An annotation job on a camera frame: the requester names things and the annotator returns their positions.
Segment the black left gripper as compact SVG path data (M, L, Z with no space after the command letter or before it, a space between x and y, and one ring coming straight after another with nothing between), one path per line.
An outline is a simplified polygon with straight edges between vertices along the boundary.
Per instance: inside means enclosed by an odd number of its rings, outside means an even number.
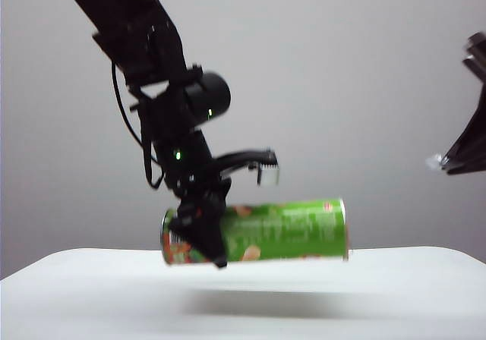
M223 164L206 164L197 167L163 165L164 182L177 198L208 197L214 193L226 200L232 185L231 178L224 178L228 168ZM226 210L224 203L182 203L169 229L198 250L217 268L227 267L228 257L222 238L220 220Z

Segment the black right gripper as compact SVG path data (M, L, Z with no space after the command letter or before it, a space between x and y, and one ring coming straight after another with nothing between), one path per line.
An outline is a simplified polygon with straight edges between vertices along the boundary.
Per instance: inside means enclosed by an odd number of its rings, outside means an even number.
M485 32L470 36L465 52L462 63L485 83ZM442 169L448 175L485 170L485 89L481 90L478 106L465 130L444 156Z

